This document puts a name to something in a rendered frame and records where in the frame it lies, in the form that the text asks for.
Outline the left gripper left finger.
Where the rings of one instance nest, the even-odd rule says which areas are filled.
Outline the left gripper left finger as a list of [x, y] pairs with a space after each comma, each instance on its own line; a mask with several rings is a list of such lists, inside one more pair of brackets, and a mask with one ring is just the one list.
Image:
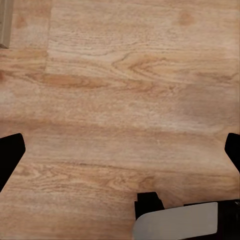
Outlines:
[[26, 151], [21, 133], [0, 138], [0, 192]]

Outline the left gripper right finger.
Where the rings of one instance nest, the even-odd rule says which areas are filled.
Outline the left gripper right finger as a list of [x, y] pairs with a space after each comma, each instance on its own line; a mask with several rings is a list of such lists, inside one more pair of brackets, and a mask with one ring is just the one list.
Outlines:
[[240, 172], [240, 134], [229, 133], [224, 150]]

